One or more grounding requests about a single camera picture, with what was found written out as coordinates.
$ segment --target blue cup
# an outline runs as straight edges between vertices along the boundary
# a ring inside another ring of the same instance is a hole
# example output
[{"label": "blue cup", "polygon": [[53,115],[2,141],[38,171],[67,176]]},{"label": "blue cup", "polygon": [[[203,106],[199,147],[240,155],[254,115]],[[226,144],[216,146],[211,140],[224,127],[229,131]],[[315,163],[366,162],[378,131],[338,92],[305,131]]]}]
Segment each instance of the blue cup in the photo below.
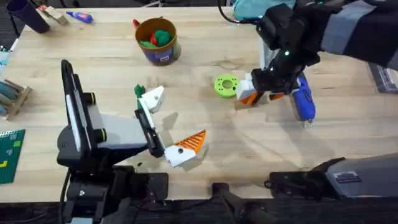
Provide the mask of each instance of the blue cup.
[{"label": "blue cup", "polygon": [[27,0],[11,0],[7,4],[7,10],[40,34],[50,29],[50,26]]}]

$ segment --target wooden block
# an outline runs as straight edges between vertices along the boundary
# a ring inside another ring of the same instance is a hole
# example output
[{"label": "wooden block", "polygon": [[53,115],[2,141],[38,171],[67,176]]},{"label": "wooden block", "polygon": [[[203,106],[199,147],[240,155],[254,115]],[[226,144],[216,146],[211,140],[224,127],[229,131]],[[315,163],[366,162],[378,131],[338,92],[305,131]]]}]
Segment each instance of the wooden block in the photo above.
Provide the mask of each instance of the wooden block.
[{"label": "wooden block", "polygon": [[60,12],[55,10],[52,6],[48,6],[45,10],[46,13],[50,15],[53,19],[55,19],[59,24],[66,25],[68,23],[65,16],[63,16]]},{"label": "wooden block", "polygon": [[8,115],[6,116],[7,120],[12,119],[19,111],[19,108],[25,102],[27,95],[30,93],[32,89],[30,87],[25,87],[21,94],[19,95],[18,99],[15,101],[14,106],[9,108]]},{"label": "wooden block", "polygon": [[46,6],[46,5],[40,5],[39,7],[36,8],[36,10],[39,11],[39,12],[42,12],[43,15],[45,15],[45,16],[47,16],[47,17],[50,17],[50,14],[48,14],[48,13],[45,11],[45,9],[46,9],[47,7],[48,7],[48,6]]},{"label": "wooden block", "polygon": [[14,89],[16,89],[17,91],[22,91],[22,90],[24,90],[24,87],[22,87],[22,86],[20,86],[20,85],[18,85],[18,84],[16,84],[16,83],[13,83],[12,81],[10,81],[10,80],[8,80],[8,79],[5,79],[4,80],[6,83],[8,83],[8,84],[10,84],[10,86],[12,86]]}]

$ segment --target cup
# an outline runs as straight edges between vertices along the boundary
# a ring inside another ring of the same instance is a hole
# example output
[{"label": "cup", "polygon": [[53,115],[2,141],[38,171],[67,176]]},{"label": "cup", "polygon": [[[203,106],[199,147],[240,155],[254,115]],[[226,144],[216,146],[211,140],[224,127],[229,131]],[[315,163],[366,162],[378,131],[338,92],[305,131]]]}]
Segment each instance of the cup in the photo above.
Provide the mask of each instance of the cup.
[{"label": "cup", "polygon": [[7,4],[7,10],[40,34],[50,29],[50,26],[27,0],[12,0]]},{"label": "cup", "polygon": [[[151,49],[141,45],[140,41],[149,41],[152,33],[164,30],[172,34],[173,39],[163,47]],[[174,25],[163,18],[152,18],[142,22],[136,30],[136,40],[142,52],[155,65],[168,65],[179,58],[181,46],[177,42],[177,31]]]}]

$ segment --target black cable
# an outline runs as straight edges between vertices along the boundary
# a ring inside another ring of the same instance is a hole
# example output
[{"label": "black cable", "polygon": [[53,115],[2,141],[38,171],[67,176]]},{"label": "black cable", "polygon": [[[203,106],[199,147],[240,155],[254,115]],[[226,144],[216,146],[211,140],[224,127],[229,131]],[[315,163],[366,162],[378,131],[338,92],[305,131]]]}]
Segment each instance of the black cable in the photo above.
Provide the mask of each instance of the black cable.
[{"label": "black cable", "polygon": [[226,200],[223,197],[220,197],[220,196],[218,198],[221,201],[221,203],[224,205],[224,208],[225,208],[226,212],[228,213],[228,216],[231,219],[231,222],[233,224],[236,224],[235,217],[232,214],[231,209],[229,208],[229,205],[226,203]]},{"label": "black cable", "polygon": [[36,216],[34,218],[30,218],[30,219],[27,219],[27,220],[1,221],[0,223],[27,223],[27,222],[31,222],[31,221],[34,221],[34,220],[38,220],[38,219],[46,216],[47,214],[48,214],[48,212],[45,212],[45,213],[43,213],[41,215],[38,215],[38,216]]},{"label": "black cable", "polygon": [[138,217],[139,212],[141,211],[142,206],[145,205],[145,199],[146,199],[146,198],[144,198],[144,199],[142,200],[141,204],[140,204],[139,207],[137,208],[136,214],[135,214],[134,218],[132,219],[131,224],[134,224],[134,223],[136,222],[136,219],[137,219],[137,217]]},{"label": "black cable", "polygon": [[[189,210],[189,209],[193,209],[193,208],[202,206],[202,205],[204,205],[206,203],[209,203],[209,202],[211,202],[213,200],[214,200],[214,198],[209,198],[209,199],[204,200],[202,202],[198,202],[198,203],[195,203],[193,205],[186,206],[185,208],[181,208],[181,209],[177,210],[177,212],[182,212],[182,211],[186,211],[186,210]],[[151,213],[175,213],[176,212],[176,211],[173,211],[173,210],[147,209],[147,208],[142,208],[142,207],[141,207],[141,210],[145,211],[145,212],[151,212]]]},{"label": "black cable", "polygon": [[385,0],[363,0],[363,1],[372,6],[381,6],[386,2]]},{"label": "black cable", "polygon": [[63,0],[60,0],[61,6],[62,7],[67,7],[67,5],[65,4],[65,2]]},{"label": "black cable", "polygon": [[232,23],[235,23],[235,24],[253,24],[253,25],[256,25],[257,21],[259,20],[257,18],[255,18],[255,19],[243,19],[241,21],[233,20],[233,19],[228,18],[228,16],[226,16],[224,14],[223,9],[221,8],[221,0],[217,0],[217,6],[218,6],[218,10],[219,10],[220,14],[228,22],[232,22]]},{"label": "black cable", "polygon": [[64,203],[65,203],[65,193],[67,191],[67,185],[69,182],[69,178],[70,178],[70,169],[68,169],[68,172],[65,176],[65,180],[63,181],[63,185],[62,185],[61,197],[60,197],[59,224],[64,224],[62,213],[63,213],[63,207],[64,207]]},{"label": "black cable", "polygon": [[35,7],[37,7],[37,4],[36,4],[36,2],[35,2],[35,1],[33,1],[33,0],[30,0],[30,3],[32,3],[32,5],[34,5]]},{"label": "black cable", "polygon": [[241,23],[241,21],[232,20],[232,19],[228,18],[228,17],[224,14],[223,9],[221,8],[221,0],[217,0],[217,1],[218,1],[218,2],[217,2],[218,10],[219,10],[220,14],[224,17],[224,19],[225,19],[226,21],[232,22],[232,23],[236,23],[236,24],[240,24],[240,23]]},{"label": "black cable", "polygon": [[15,23],[14,17],[12,16],[12,14],[10,12],[8,12],[8,14],[10,15],[12,28],[14,29],[15,34],[19,37],[21,34],[18,31],[18,27],[17,27],[17,24]]},{"label": "black cable", "polygon": [[73,0],[72,4],[74,7],[80,7],[80,2],[78,0]]}]

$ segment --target blue glue bottle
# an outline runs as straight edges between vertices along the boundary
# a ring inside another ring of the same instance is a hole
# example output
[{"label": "blue glue bottle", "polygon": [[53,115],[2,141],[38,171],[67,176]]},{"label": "blue glue bottle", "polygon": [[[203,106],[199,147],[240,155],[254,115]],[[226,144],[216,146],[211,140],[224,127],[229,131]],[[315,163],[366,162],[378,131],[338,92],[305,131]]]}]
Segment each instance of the blue glue bottle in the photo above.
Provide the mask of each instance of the blue glue bottle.
[{"label": "blue glue bottle", "polygon": [[67,14],[85,23],[93,22],[93,16],[91,16],[90,14],[82,12],[70,12],[70,11],[68,11]]},{"label": "blue glue bottle", "polygon": [[302,121],[308,121],[308,125],[311,127],[316,113],[311,89],[305,78],[298,77],[297,83],[299,88],[292,92],[297,114]]}]

